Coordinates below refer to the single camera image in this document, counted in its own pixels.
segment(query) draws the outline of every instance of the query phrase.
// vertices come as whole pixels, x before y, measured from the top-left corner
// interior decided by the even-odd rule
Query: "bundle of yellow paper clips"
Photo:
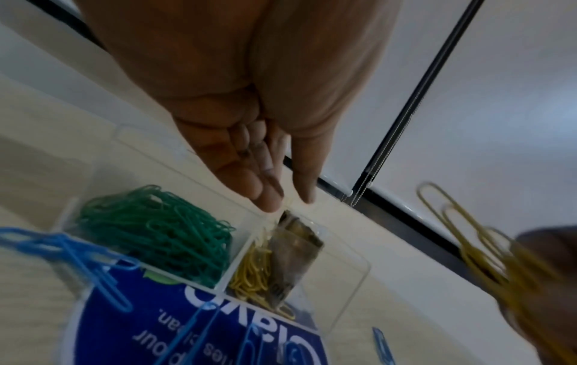
[[[423,196],[423,191],[432,189],[441,194],[448,202],[436,210]],[[423,183],[417,188],[417,196],[429,210],[443,223],[461,244],[463,260],[482,281],[484,287],[513,315],[520,330],[537,345],[567,365],[577,365],[577,354],[568,346],[555,341],[541,328],[531,314],[521,304],[519,298],[526,293],[540,291],[544,280],[560,281],[562,276],[546,262],[515,245],[513,252],[502,247],[498,240],[509,245],[514,240],[503,232],[480,225],[463,207],[434,183]],[[488,251],[473,246],[467,237],[456,227],[450,216],[460,215],[476,231],[477,238]]]
[[[268,249],[268,234],[264,231],[261,244],[252,243],[228,287],[234,291],[234,295],[240,300],[251,302],[287,319],[294,320],[295,314],[285,304],[281,304],[275,309],[266,301],[271,273],[271,253],[271,250]]]

